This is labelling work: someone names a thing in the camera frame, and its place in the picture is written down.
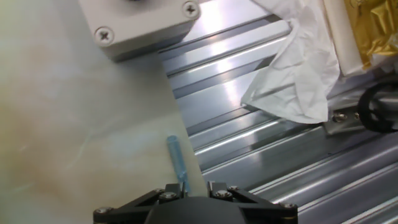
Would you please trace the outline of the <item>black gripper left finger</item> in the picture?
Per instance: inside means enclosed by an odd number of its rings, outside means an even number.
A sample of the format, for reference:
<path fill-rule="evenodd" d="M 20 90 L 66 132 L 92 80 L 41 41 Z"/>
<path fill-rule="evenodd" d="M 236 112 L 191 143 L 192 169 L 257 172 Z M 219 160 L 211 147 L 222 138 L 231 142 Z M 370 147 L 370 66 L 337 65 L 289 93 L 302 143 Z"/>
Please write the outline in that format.
<path fill-rule="evenodd" d="M 167 184 L 122 205 L 119 208 L 100 207 L 93 212 L 93 223 L 134 224 L 145 223 L 153 208 L 167 202 L 183 199 L 188 195 L 186 183 Z"/>

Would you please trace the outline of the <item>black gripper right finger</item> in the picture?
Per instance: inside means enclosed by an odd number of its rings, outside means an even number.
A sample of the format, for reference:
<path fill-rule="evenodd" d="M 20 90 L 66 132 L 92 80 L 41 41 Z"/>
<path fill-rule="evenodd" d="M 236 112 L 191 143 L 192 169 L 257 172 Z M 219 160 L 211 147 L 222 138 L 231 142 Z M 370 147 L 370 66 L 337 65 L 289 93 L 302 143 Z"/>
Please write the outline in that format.
<path fill-rule="evenodd" d="M 240 187 L 228 187 L 223 182 L 208 182 L 206 186 L 209 198 L 236 207 L 245 223 L 298 223 L 298 206 L 294 203 L 272 203 Z"/>

